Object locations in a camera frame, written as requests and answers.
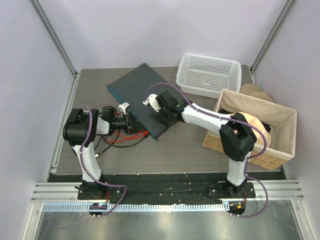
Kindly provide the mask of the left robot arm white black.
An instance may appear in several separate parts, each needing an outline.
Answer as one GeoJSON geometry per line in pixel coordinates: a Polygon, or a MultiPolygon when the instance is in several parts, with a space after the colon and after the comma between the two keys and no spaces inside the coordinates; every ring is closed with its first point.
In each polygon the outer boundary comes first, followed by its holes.
{"type": "Polygon", "coordinates": [[[81,170],[81,192],[89,192],[93,198],[100,200],[107,192],[103,174],[98,166],[94,150],[96,135],[111,136],[115,131],[124,131],[128,135],[136,136],[146,129],[127,109],[129,105],[103,106],[101,114],[97,109],[84,111],[73,108],[64,124],[62,135],[77,155],[81,170]]]}

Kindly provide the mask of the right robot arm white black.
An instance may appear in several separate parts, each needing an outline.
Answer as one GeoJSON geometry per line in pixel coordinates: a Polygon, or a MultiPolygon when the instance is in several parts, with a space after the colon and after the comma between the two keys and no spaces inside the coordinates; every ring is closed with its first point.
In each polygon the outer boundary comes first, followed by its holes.
{"type": "Polygon", "coordinates": [[[177,122],[193,124],[218,135],[223,152],[229,158],[226,177],[226,193],[233,198],[244,191],[247,181],[247,159],[250,157],[257,137],[244,114],[216,113],[204,109],[188,99],[178,101],[169,91],[149,94],[143,104],[153,109],[152,119],[172,126],[177,122]]]}

